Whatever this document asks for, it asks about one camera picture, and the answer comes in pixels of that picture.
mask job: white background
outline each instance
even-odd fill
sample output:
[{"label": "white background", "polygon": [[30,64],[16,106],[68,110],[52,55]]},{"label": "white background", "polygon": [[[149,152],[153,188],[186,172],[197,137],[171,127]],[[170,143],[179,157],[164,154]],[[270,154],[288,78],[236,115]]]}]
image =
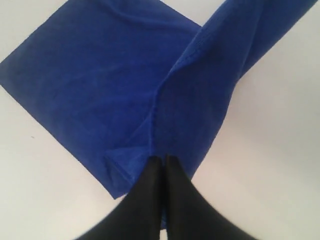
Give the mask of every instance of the white background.
[{"label": "white background", "polygon": [[[64,2],[0,0],[0,61]],[[222,0],[165,2],[203,24]],[[319,240],[319,123],[317,3],[241,79],[193,182],[261,240]],[[72,240],[119,201],[0,87],[1,240]]]}]

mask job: white floor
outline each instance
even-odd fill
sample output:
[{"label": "white floor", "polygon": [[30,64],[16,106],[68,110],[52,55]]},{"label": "white floor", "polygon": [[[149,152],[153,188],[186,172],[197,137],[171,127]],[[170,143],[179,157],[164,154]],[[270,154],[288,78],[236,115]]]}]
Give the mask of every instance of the white floor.
[{"label": "white floor", "polygon": [[[222,1],[165,0],[199,24]],[[0,0],[0,61],[64,2]],[[319,23],[317,3],[242,78],[193,179],[261,240],[320,239]],[[71,240],[120,201],[1,87],[0,176],[1,240]]]}]

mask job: blue fabric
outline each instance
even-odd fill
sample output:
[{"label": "blue fabric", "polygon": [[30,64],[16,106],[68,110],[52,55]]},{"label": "blue fabric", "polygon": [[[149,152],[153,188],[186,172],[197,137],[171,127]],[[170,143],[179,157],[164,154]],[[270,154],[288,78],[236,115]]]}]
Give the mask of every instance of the blue fabric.
[{"label": "blue fabric", "polygon": [[315,2],[227,0],[200,27],[159,0],[69,0],[0,84],[116,198],[149,155],[192,177],[239,78]]}]

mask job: folded cloth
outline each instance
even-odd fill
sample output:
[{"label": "folded cloth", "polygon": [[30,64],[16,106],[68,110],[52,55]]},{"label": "folded cloth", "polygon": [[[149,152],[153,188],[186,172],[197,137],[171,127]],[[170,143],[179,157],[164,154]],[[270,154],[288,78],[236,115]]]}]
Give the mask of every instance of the folded cloth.
[{"label": "folded cloth", "polygon": [[116,198],[149,155],[192,177],[239,78],[315,2],[226,0],[200,27],[159,0],[69,0],[0,84]]}]

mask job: white surface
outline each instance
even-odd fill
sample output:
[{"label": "white surface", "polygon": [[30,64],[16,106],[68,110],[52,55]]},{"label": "white surface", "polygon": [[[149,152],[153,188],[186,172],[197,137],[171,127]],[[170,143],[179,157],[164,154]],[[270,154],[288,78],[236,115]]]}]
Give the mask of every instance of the white surface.
[{"label": "white surface", "polygon": [[[64,1],[0,0],[0,60]],[[203,24],[222,0],[164,2]],[[193,179],[261,240],[320,239],[319,23],[317,3],[242,78]],[[0,176],[2,240],[71,240],[120,201],[3,89]]]}]

